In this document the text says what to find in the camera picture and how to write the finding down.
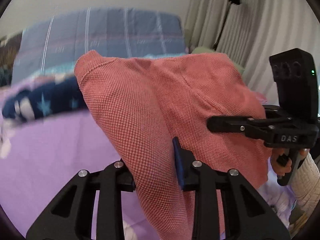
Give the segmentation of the right forearm cream knit sleeve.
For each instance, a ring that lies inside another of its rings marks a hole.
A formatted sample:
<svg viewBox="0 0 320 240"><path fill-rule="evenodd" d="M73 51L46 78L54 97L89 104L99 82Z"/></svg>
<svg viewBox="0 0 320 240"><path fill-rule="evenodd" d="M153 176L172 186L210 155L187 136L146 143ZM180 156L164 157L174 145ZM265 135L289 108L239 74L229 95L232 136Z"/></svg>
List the right forearm cream knit sleeve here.
<svg viewBox="0 0 320 240"><path fill-rule="evenodd" d="M295 172L291 188L296 196L298 206L310 217L319 202L320 193L319 169L310 153L306 155L302 165Z"/></svg>

